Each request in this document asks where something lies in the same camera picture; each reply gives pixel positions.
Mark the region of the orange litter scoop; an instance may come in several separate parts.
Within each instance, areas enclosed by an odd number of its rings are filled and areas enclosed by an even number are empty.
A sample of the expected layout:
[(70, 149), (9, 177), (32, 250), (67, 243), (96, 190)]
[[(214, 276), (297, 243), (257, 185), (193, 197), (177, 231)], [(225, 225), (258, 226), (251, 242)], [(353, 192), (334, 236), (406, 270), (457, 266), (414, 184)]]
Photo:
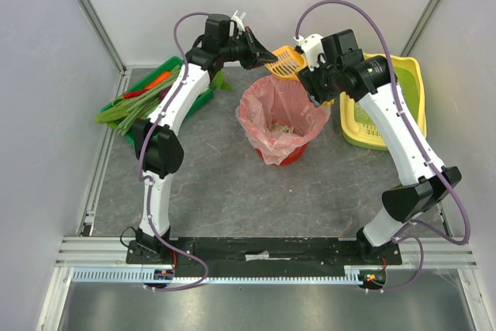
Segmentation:
[(303, 51), (297, 46), (282, 46), (276, 49), (274, 54), (278, 57), (278, 62), (265, 64), (265, 66), (269, 72), (280, 79), (296, 81), (298, 80), (297, 73), (308, 67)]

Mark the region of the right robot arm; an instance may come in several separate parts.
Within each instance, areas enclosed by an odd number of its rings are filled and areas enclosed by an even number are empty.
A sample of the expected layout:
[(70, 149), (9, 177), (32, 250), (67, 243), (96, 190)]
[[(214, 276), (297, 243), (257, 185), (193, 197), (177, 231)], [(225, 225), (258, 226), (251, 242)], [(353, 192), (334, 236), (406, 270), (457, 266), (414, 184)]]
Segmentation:
[(306, 66), (298, 73), (317, 106), (340, 94), (354, 100), (377, 127), (394, 161), (400, 184), (381, 196), (379, 213), (356, 234), (362, 257), (375, 257), (413, 219), (441, 202), (461, 180), (428, 145), (393, 68), (383, 54), (366, 57), (351, 29), (331, 36), (297, 36)]

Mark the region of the red mesh waste basket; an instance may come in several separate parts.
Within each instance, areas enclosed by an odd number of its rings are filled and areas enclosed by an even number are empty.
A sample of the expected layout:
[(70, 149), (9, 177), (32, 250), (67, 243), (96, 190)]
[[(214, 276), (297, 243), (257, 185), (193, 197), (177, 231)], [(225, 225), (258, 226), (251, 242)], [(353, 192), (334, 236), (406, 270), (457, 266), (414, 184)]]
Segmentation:
[(260, 149), (256, 149), (256, 152), (258, 156), (263, 160), (263, 162), (267, 165), (287, 166), (298, 161), (304, 154), (308, 145), (309, 143), (305, 143), (299, 147), (295, 147), (294, 149), (280, 149), (269, 151), (268, 153), (263, 152)]

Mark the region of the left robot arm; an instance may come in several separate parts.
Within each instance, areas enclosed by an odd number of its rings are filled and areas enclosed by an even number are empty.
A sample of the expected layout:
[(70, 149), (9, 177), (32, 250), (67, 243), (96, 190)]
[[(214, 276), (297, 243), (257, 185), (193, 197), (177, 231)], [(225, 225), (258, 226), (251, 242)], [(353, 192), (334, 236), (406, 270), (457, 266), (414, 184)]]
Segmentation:
[(203, 34), (189, 51), (180, 52), (183, 65), (168, 93), (145, 119), (132, 124), (144, 200), (142, 220), (128, 249), (130, 254), (158, 259), (174, 255), (168, 242), (169, 201), (174, 175), (184, 159), (177, 135), (198, 96), (228, 62), (251, 70), (277, 61), (245, 26), (245, 16), (242, 10), (231, 16), (206, 14)]

